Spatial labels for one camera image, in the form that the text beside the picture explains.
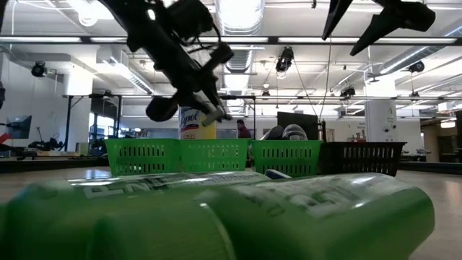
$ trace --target overhead camera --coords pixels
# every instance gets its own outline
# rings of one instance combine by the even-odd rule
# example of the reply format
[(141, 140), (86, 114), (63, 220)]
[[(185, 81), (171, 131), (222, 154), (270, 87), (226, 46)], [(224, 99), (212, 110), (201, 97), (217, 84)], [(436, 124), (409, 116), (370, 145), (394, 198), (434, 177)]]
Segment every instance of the overhead camera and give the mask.
[(294, 51), (291, 46), (285, 46), (281, 56), (277, 60), (276, 71), (286, 72), (292, 65), (294, 59)]
[(48, 74), (48, 69), (45, 67), (44, 61), (36, 61), (30, 72), (34, 77), (45, 77)]
[(425, 69), (425, 65), (421, 61), (418, 61), (418, 62), (412, 64), (411, 66), (409, 66), (409, 68), (407, 68), (407, 70), (410, 71), (411, 73), (423, 72), (424, 69)]
[(347, 87), (340, 92), (341, 97), (349, 98), (354, 95), (356, 95), (356, 90), (354, 90), (354, 87)]

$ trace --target ceiling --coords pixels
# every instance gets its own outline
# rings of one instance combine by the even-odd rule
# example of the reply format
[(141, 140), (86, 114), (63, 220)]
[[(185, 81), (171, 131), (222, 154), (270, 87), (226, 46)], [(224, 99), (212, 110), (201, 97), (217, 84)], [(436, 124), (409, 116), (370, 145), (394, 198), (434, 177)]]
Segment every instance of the ceiling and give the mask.
[[(101, 35), (101, 36), (123, 36), (126, 35), (121, 26), (110, 15), (101, 14), (93, 26), (84, 26), (79, 22), (79, 13), (72, 9), (69, 2), (74, 4), (83, 0), (71, 1), (42, 1), (42, 0), (19, 0), (9, 1), (6, 10), (2, 35)], [(203, 0), (210, 10), (214, 10), (214, 1)], [(397, 30), (392, 32), (390, 37), (431, 37), (444, 36), (450, 28), (457, 26), (462, 19), (460, 11), (462, 3), (457, 0), (428, 0), (428, 6), (437, 14), (437, 19), (427, 32), (416, 32), (412, 30)], [(326, 0), (318, 0), (316, 9), (311, 9), (311, 1), (285, 1), (268, 0), (264, 10), (261, 35), (284, 35), (284, 36), (320, 36), (326, 22), (328, 13), (328, 3)], [(102, 13), (97, 6), (95, 10)], [(380, 12), (379, 6), (371, 1), (353, 1), (349, 11), (344, 15), (339, 25), (333, 32), (333, 36), (360, 36), (369, 25), (373, 14)], [(171, 95), (175, 92), (167, 78), (160, 72), (152, 68), (153, 63), (144, 55), (143, 51), (130, 53), (125, 46), (120, 46), (130, 57), (127, 65), (137, 71), (141, 78), (151, 85), (156, 93)], [(356, 56), (350, 56), (351, 46), (328, 46), (328, 45), (295, 45), (295, 65), (287, 71), (284, 79), (276, 80), (274, 65), (276, 58), (282, 52), (281, 45), (262, 45), (261, 50), (256, 51), (251, 67), (251, 76), (248, 83), (246, 95), (261, 95), (263, 84), (269, 84), (271, 96), (313, 96), (338, 95), (339, 90), (345, 87), (343, 80), (351, 73), (349, 85), (355, 87), (357, 95), (363, 95), (365, 86), (363, 72), (355, 70), (365, 70), (368, 64), (381, 64), (390, 61), (411, 46), (386, 46), (373, 45)], [(95, 80), (94, 88), (110, 89), (114, 93), (124, 95), (139, 95), (143, 92), (133, 86), (128, 80), (120, 76), (116, 71), (108, 68), (107, 64), (95, 59), (94, 53), (99, 49), (98, 45), (15, 45), (13, 51), (19, 53), (67, 53), (70, 56), (86, 63), (97, 74), (103, 75)], [(447, 84), (444, 83), (451, 77), (459, 75), (459, 68), (462, 65), (462, 47), (447, 47), (441, 51), (428, 56), (422, 61), (426, 69), (420, 74), (414, 74), (411, 80), (409, 72), (398, 71), (389, 77), (393, 77), (396, 83), (396, 94), (408, 96), (412, 88), (424, 94), (421, 96), (458, 96), (458, 91), (462, 91), (461, 82), (454, 80)], [(206, 60), (206, 53), (202, 53), (201, 59)], [(216, 74), (219, 76), (219, 88), (224, 89), (222, 84), (222, 68), (218, 68)], [(309, 100), (259, 100), (260, 104), (267, 103), (268, 108), (274, 107), (274, 103), (281, 101), (283, 105), (293, 108), (296, 104), (310, 104)], [(144, 105), (149, 99), (125, 101), (126, 104)], [(332, 105), (332, 109), (348, 107), (350, 101), (326, 101)], [(419, 109), (429, 109), (436, 105), (437, 101), (426, 102)], [(411, 104), (410, 101), (400, 101), (400, 105)], [(361, 109), (363, 103), (357, 103)], [(266, 110), (265, 106), (259, 108), (260, 111)]]

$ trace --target ductwork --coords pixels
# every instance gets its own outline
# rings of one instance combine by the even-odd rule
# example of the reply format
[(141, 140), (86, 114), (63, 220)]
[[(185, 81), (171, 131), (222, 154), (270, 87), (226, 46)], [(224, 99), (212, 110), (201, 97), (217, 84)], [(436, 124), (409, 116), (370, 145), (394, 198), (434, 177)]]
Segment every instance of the ductwork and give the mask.
[[(223, 35), (242, 36), (260, 33), (265, 0), (215, 0), (215, 6)], [(225, 75), (224, 84), (227, 89), (240, 91), (243, 94), (249, 81), (249, 76), (243, 74), (249, 72), (252, 67), (254, 51), (236, 50), (234, 54), (234, 57), (225, 64), (224, 73), (236, 73), (236, 75)], [(242, 105), (240, 100), (228, 101), (228, 105), (233, 106), (230, 110), (234, 113), (243, 111), (243, 108), (236, 108), (237, 105)]]
[[(462, 37), (462, 19), (453, 23), (447, 30), (441, 33), (443, 37)], [(446, 48), (446, 46), (428, 46), (428, 47), (413, 47), (409, 50), (403, 52), (395, 58), (392, 58), (390, 61), (385, 62), (381, 68), (381, 74), (390, 74), (397, 72), (402, 68), (411, 66), (412, 64), (427, 58), (428, 56), (441, 51)]]

